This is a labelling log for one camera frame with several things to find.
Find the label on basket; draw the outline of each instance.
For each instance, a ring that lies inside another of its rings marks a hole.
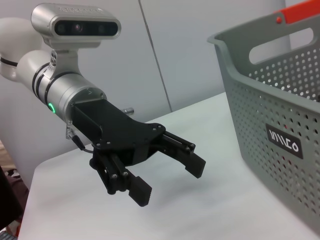
[[[265,127],[270,142],[297,156],[298,158],[304,159],[301,141],[299,138],[281,131],[274,126],[270,126],[269,124],[266,124]]]

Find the green indicator light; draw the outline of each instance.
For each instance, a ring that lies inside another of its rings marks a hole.
[[[55,114],[56,113],[56,110],[54,108],[54,106],[52,105],[52,103],[49,103],[48,104],[48,107],[50,108],[50,110]]]

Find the plastic basket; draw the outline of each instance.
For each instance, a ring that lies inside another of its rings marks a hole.
[[[211,36],[241,155],[320,234],[320,1]],[[252,64],[251,49],[307,28],[310,44]]]

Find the robotic arm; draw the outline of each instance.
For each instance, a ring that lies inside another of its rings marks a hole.
[[[0,29],[4,21],[8,27],[16,24],[17,19],[1,20]],[[126,167],[144,162],[157,151],[182,163],[196,178],[202,176],[206,162],[194,154],[193,143],[167,132],[161,124],[133,120],[108,102],[106,94],[81,75],[78,49],[96,48],[101,40],[115,39],[121,31],[121,24],[115,17],[93,6],[43,3],[33,10],[31,23],[52,48],[51,53],[34,50],[39,49],[36,40],[39,34],[30,31],[30,40],[34,39],[32,44],[21,43],[29,51],[20,51],[23,56],[15,59],[10,59],[9,55],[6,58],[8,49],[1,48],[4,43],[0,36],[0,73],[23,83],[63,120],[66,137],[81,150],[89,152],[75,130],[92,142],[90,166],[98,172],[109,194],[129,190],[129,196],[139,206],[146,206],[152,188]],[[26,21],[20,24],[24,29],[30,27]]]

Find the white table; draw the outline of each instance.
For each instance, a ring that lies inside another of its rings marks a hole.
[[[19,240],[320,239],[244,163],[224,93],[154,122],[196,144],[200,179],[157,153],[130,167],[152,187],[139,207],[128,192],[108,195],[91,156],[70,151],[36,168]]]

